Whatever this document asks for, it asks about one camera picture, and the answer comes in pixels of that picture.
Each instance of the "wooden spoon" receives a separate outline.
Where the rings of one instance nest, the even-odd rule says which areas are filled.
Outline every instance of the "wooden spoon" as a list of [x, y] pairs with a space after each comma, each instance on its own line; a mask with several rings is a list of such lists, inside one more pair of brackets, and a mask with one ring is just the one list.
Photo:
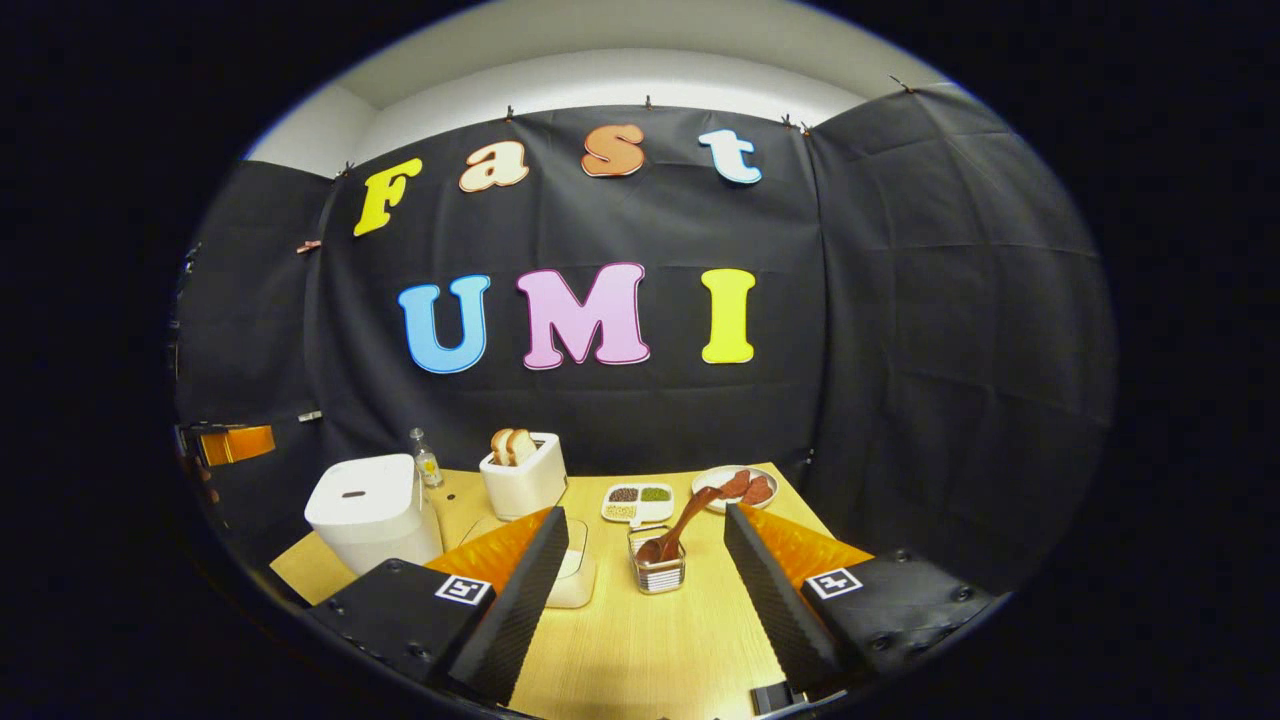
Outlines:
[[724, 496], [724, 491], [718, 487], [708, 486], [694, 493], [694, 497], [689, 500], [689, 505], [685, 506], [685, 511], [680, 514], [680, 520], [676, 521], [676, 527], [667, 530], [666, 533], [645, 541], [636, 551], [636, 561], [653, 565], [654, 562], [667, 562], [668, 560], [675, 560], [680, 556], [680, 533], [689, 524], [689, 520], [698, 514], [699, 510], [707, 507], [717, 498]]

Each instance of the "wooden table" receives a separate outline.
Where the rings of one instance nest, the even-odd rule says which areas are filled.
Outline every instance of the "wooden table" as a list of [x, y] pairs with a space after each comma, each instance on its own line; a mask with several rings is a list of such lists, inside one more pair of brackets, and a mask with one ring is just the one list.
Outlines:
[[[831, 536], [772, 462], [753, 465], [778, 478], [768, 511]], [[584, 607], [547, 609], [529, 647], [511, 707], [549, 720], [739, 720], [754, 712], [750, 691], [781, 683], [782, 669], [746, 588], [724, 547], [724, 516], [705, 510], [681, 538], [687, 552], [684, 587], [646, 596], [636, 587], [623, 523], [600, 516], [604, 491], [621, 482], [672, 487], [676, 521], [696, 471], [662, 475], [573, 477], [561, 500], [570, 519], [588, 525], [596, 560], [595, 592]], [[428, 491], [445, 550], [477, 521], [492, 519], [480, 473], [444, 470]], [[271, 569], [307, 602], [317, 603], [355, 580], [315, 534], [298, 541]]]

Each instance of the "water bottle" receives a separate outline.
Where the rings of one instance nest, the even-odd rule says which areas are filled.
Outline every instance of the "water bottle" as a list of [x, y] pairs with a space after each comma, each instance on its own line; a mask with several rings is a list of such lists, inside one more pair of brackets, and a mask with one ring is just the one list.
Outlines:
[[422, 484], [429, 488], [438, 488], [444, 484], [444, 477], [440, 475], [440, 464], [435, 461], [431, 446], [426, 445], [426, 441], [422, 439], [422, 428], [413, 428], [410, 430], [408, 437], [413, 441], [413, 466], [417, 468], [417, 474], [422, 478]]

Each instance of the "white box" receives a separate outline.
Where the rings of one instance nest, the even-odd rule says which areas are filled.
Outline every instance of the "white box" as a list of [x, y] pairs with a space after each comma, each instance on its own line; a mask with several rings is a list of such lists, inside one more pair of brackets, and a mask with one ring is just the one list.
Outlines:
[[444, 552], [435, 509], [422, 496], [408, 454], [330, 466], [311, 492], [303, 516], [357, 575], [390, 557], [424, 565]]
[[489, 491], [493, 514], [500, 520], [515, 520], [559, 501], [568, 486], [559, 437], [552, 433], [529, 433], [538, 451], [515, 468], [495, 465], [493, 452], [480, 461], [480, 477]]

